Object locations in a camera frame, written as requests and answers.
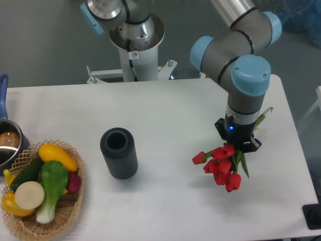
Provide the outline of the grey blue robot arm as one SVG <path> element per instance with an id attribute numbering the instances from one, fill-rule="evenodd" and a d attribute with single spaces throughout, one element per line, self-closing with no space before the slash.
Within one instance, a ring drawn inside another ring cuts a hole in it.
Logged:
<path id="1" fill-rule="evenodd" d="M 222 40 L 199 38 L 190 62 L 228 92 L 224 118 L 215 126 L 223 140 L 243 153 L 255 152 L 259 112 L 269 87 L 271 67 L 259 52 L 281 35 L 277 15 L 260 12 L 252 1 L 212 1 L 230 33 Z M 165 29 L 141 1 L 85 1 L 81 13 L 93 31 L 108 33 L 118 48 L 126 82 L 157 80 L 158 46 Z"/>

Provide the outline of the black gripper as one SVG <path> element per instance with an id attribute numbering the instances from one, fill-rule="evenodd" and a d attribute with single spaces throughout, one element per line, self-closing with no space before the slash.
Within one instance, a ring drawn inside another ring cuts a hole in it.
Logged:
<path id="1" fill-rule="evenodd" d="M 256 122 L 251 124 L 237 124 L 233 116 L 219 118 L 215 122 L 215 128 L 222 140 L 232 144 L 236 151 L 242 153 L 256 152 L 262 143 L 254 137 Z"/>

